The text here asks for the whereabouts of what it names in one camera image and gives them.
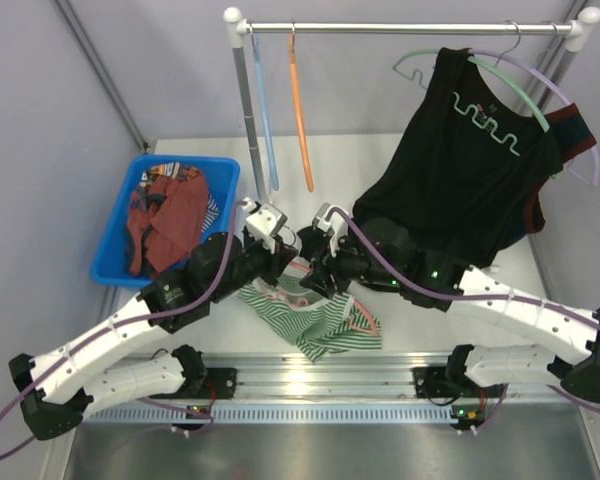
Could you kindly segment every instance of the striped cloth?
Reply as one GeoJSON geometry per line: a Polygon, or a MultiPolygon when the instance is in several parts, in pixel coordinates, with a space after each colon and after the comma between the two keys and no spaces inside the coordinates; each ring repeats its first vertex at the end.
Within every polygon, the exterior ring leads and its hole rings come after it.
{"type": "Polygon", "coordinates": [[[362,330],[370,327],[351,295],[336,295],[333,300],[327,300],[300,286],[299,280],[282,275],[278,288],[256,280],[242,288],[238,298],[312,362],[325,353],[382,348],[380,323],[375,317],[377,336],[351,327],[352,324],[362,330]]]}
{"type": "Polygon", "coordinates": [[[202,220],[202,233],[206,232],[213,222],[220,216],[220,208],[209,192],[209,200],[207,201],[207,213],[202,220]]]}

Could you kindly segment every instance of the pile of clothes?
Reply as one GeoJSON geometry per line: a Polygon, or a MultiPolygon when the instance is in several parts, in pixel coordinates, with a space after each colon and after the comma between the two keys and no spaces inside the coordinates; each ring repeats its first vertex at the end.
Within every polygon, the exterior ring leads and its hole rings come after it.
{"type": "Polygon", "coordinates": [[[155,278],[186,260],[219,215],[200,170],[179,162],[151,167],[131,194],[127,272],[155,278]]]}

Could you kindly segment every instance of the blue bin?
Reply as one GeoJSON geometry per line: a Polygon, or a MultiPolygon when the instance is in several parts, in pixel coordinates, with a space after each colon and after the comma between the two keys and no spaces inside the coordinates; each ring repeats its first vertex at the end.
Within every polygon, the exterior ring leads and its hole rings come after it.
{"type": "Polygon", "coordinates": [[[91,278],[95,282],[133,289],[140,289],[150,283],[148,278],[133,277],[125,270],[127,243],[124,226],[127,224],[131,193],[138,186],[142,173],[154,165],[170,162],[180,162],[200,169],[204,173],[209,191],[220,209],[220,215],[203,233],[200,241],[203,242],[212,233],[227,231],[240,176],[238,162],[232,158],[223,157],[142,155],[129,166],[113,212],[109,217],[109,223],[107,223],[107,228],[91,264],[91,278]]]}

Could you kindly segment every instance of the hanger hook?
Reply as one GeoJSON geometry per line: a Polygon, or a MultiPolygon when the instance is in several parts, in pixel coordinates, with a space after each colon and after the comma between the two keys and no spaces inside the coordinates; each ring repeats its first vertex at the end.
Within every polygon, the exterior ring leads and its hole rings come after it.
{"type": "Polygon", "coordinates": [[[518,32],[518,41],[509,50],[505,50],[504,52],[502,52],[500,54],[500,56],[496,60],[496,65],[495,65],[496,67],[498,66],[498,63],[500,63],[500,60],[502,59],[502,57],[504,56],[504,54],[505,53],[509,53],[509,52],[513,52],[516,48],[518,48],[518,45],[520,45],[520,40],[522,40],[522,32],[520,32],[520,27],[518,26],[518,24],[516,22],[514,22],[513,20],[507,20],[507,23],[510,23],[511,25],[513,25],[514,27],[516,27],[516,32],[518,32]]]}

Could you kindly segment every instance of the black shirt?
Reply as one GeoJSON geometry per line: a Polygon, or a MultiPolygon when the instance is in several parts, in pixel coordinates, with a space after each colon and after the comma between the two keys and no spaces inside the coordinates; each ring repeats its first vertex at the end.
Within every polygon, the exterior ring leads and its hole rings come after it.
{"type": "Polygon", "coordinates": [[[516,206],[562,170],[562,161],[553,133],[500,102],[468,59],[463,51],[440,50],[387,171],[353,214],[360,225],[390,218],[419,247],[484,267],[505,244],[516,206]]]}

